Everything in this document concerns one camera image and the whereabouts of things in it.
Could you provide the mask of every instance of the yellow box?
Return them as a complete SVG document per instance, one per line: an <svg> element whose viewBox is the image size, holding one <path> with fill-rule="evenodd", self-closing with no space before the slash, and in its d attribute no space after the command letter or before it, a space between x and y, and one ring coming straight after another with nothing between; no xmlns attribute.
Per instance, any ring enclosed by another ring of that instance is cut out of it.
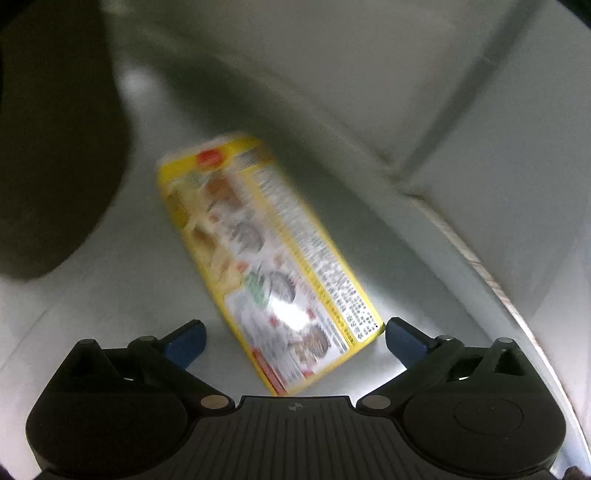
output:
<svg viewBox="0 0 591 480"><path fill-rule="evenodd" d="M293 395L384 329L314 213L263 143L220 137L158 184L218 306L276 395Z"/></svg>

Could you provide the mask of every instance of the dark object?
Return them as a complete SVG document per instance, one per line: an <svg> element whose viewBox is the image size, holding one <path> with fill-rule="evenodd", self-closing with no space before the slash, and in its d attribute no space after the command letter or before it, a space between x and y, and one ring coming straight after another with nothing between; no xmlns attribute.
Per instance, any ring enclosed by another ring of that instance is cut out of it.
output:
<svg viewBox="0 0 591 480"><path fill-rule="evenodd" d="M467 348L396 318L386 341L409 369L357 407L348 397L235 407L171 359L201 353L197 320L126 349L81 340L27 421L40 478L553 478L564 418L513 340Z"/></svg>
<svg viewBox="0 0 591 480"><path fill-rule="evenodd" d="M99 0L29 3L0 1L0 25L12 20L2 30L0 274L17 278L51 271L85 240L131 141Z"/></svg>

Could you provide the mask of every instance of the nutrition label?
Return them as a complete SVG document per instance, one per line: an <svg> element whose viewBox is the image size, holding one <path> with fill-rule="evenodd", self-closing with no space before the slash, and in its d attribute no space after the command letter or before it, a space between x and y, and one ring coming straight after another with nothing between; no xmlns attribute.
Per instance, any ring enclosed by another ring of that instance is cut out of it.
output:
<svg viewBox="0 0 591 480"><path fill-rule="evenodd" d="M252 172L252 177L307 258L355 339L366 340L380 325L308 212L273 166Z"/></svg>

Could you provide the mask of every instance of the red logo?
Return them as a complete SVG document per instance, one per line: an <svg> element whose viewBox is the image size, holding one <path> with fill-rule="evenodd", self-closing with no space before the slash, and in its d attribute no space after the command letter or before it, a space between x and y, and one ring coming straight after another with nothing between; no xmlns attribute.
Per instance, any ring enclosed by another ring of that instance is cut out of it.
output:
<svg viewBox="0 0 591 480"><path fill-rule="evenodd" d="M202 168L217 168L224 161L223 153L217 148L204 150L197 154L197 165Z"/></svg>

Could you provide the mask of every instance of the metal screw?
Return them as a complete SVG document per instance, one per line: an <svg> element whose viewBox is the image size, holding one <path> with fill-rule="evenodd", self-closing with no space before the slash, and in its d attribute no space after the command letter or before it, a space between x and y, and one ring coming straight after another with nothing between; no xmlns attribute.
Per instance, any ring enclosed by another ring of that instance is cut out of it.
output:
<svg viewBox="0 0 591 480"><path fill-rule="evenodd" d="M201 399L202 407L208 408L209 410L218 410L227 407L229 403L230 401L223 395L208 395Z"/></svg>
<svg viewBox="0 0 591 480"><path fill-rule="evenodd" d="M368 395L361 403L372 410L383 410L384 408L388 408L391 402L388 397L384 397L383 395Z"/></svg>

